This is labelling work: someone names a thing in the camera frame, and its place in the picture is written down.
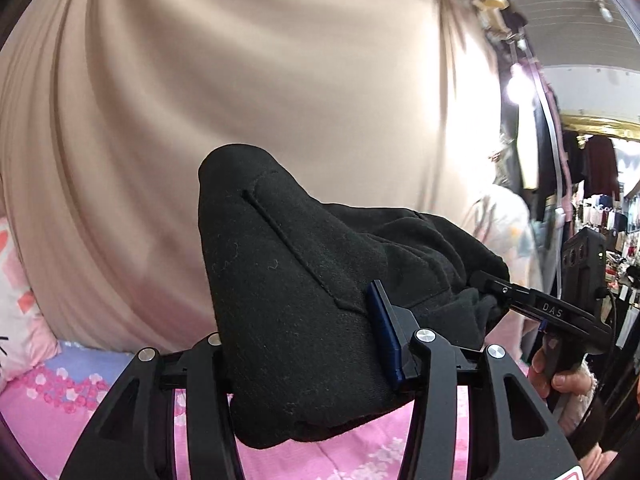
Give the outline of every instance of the pillow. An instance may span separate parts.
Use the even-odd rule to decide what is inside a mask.
[[[0,219],[0,392],[60,352],[27,281],[6,218]]]

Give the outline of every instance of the lamp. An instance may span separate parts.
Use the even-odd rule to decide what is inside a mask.
[[[600,13],[602,18],[607,23],[613,23],[613,15],[609,9],[607,9],[607,5],[604,3],[604,0],[594,0],[598,7],[600,8]]]
[[[511,66],[511,79],[507,83],[507,97],[517,105],[530,105],[536,89],[519,64]]]

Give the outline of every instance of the pink bed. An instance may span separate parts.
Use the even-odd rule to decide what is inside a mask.
[[[57,480],[97,405],[128,364],[130,355],[62,343],[63,352],[10,383],[0,394],[0,413],[32,462]],[[175,404],[178,478],[189,478],[185,395]],[[453,479],[466,478],[468,407],[458,389],[458,439]],[[383,480],[398,476],[412,406],[325,442],[286,442],[255,450],[239,444],[247,480]]]

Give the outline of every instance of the beige curtain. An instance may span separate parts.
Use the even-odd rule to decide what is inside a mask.
[[[467,226],[494,65],[462,0],[34,0],[0,52],[0,174],[44,316],[116,350],[211,332],[197,170],[230,142],[321,201]]]

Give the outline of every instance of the finger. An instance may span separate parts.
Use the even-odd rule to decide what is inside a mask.
[[[554,375],[551,385],[561,394],[587,395],[593,380],[583,372],[562,372]]]
[[[551,393],[551,386],[543,374],[533,374],[529,380],[540,397],[546,399],[549,396],[549,393]]]
[[[541,348],[536,352],[531,361],[531,367],[539,374],[545,371],[546,355],[545,351]]]

